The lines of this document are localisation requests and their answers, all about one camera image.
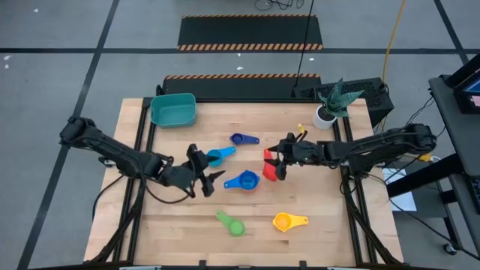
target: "dark blue measuring cup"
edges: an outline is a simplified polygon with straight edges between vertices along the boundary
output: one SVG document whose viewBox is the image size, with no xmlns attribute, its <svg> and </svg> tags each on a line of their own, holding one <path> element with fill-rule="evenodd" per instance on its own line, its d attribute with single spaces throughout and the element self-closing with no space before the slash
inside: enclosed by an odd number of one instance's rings
<svg viewBox="0 0 480 270">
<path fill-rule="evenodd" d="M 248 136 L 242 133 L 234 133 L 231 137 L 230 140 L 235 143 L 236 145 L 241 145 L 241 144 L 259 144 L 260 140 L 257 137 L 254 136 Z"/>
</svg>

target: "wooden table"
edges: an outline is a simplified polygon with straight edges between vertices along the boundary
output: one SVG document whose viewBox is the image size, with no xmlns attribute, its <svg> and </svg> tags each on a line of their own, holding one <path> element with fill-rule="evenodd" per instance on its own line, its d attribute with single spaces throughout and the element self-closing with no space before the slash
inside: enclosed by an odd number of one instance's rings
<svg viewBox="0 0 480 270">
<path fill-rule="evenodd" d="M 141 104 L 142 99 L 124 99 L 118 117 L 114 137 L 131 147 Z M 338 169 L 289 166 L 285 181 L 272 182 L 262 176 L 263 149 L 278 144 L 287 132 L 297 134 L 299 123 L 308 130 L 306 140 L 334 140 L 332 130 L 317 130 L 313 126 L 312 112 L 316 107 L 314 103 L 198 103 L 193 127 L 156 127 L 153 151 L 172 155 L 175 163 L 187 160 L 185 152 L 191 143 L 196 143 L 205 153 L 209 149 L 231 146 L 229 138 L 235 132 L 259 137 L 260 144 L 240 145 L 220 168 L 207 169 L 207 172 L 226 170 L 214 183 L 215 192 L 209 198 L 202 196 L 201 184 L 196 185 L 196 199 L 176 205 L 162 204 L 146 194 L 134 263 L 198 266 L 199 260 L 206 260 L 209 266 L 298 266 L 300 260 L 306 260 L 309 266 L 354 266 Z M 365 100 L 357 100 L 348 110 L 354 139 L 372 135 Z M 254 192 L 223 189 L 224 181 L 244 170 L 262 176 Z M 371 173 L 382 177 L 379 169 Z M 118 175 L 116 168 L 106 169 L 103 187 Z M 402 260 L 385 186 L 372 178 L 364 179 L 363 183 L 373 231 L 391 253 Z M 101 197 L 85 252 L 86 260 L 94 257 L 116 230 L 125 185 L 126 180 L 121 181 Z M 153 182 L 149 182 L 149 187 L 165 200 L 184 196 L 175 187 L 162 187 Z M 246 235 L 230 236 L 215 218 L 218 209 L 244 221 Z M 278 212 L 306 215 L 310 223 L 281 232 L 272 225 Z M 360 227 L 358 231 L 362 255 L 364 261 L 368 261 L 365 235 Z M 129 240 L 129 235 L 126 233 L 125 240 Z M 127 246 L 128 241 L 124 241 L 121 258 L 126 258 Z"/>
</svg>

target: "yellow measuring cup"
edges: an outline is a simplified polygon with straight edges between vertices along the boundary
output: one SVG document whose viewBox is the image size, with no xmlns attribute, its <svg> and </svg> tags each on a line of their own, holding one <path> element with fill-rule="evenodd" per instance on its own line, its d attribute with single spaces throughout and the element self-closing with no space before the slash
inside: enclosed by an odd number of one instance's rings
<svg viewBox="0 0 480 270">
<path fill-rule="evenodd" d="M 308 217 L 296 216 L 294 214 L 288 214 L 285 212 L 278 213 L 273 219 L 273 225 L 284 233 L 293 227 L 307 224 Z"/>
</svg>

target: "hazard stripe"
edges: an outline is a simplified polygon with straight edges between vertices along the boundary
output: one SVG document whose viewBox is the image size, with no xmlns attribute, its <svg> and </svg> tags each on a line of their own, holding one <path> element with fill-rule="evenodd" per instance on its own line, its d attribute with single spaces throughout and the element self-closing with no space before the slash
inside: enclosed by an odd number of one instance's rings
<svg viewBox="0 0 480 270">
<path fill-rule="evenodd" d="M 300 73 L 301 78 L 320 78 L 318 73 Z M 266 73 L 266 74 L 197 74 L 197 75 L 167 75 L 165 80 L 192 80 L 192 79 L 244 79 L 244 78 L 293 78 L 295 73 Z"/>
<path fill-rule="evenodd" d="M 308 14 L 223 14 L 223 15 L 185 15 L 186 18 L 223 18 L 223 17 L 307 17 Z"/>
<path fill-rule="evenodd" d="M 234 44 L 183 44 L 178 45 L 177 50 L 203 51 L 203 50 L 237 50 L 237 51 L 258 51 L 258 50 L 321 50 L 320 43 L 234 43 Z"/>
</svg>

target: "potted plant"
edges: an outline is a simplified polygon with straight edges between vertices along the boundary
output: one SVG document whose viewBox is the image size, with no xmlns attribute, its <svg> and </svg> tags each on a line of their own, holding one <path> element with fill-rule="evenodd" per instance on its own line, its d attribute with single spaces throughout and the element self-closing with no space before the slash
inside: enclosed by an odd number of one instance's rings
<svg viewBox="0 0 480 270">
<path fill-rule="evenodd" d="M 355 101 L 362 91 L 341 94 L 344 80 L 340 79 L 327 97 L 318 93 L 322 104 L 316 108 L 313 115 L 313 125 L 319 129 L 329 129 L 338 117 L 348 117 L 347 107 Z"/>
</svg>

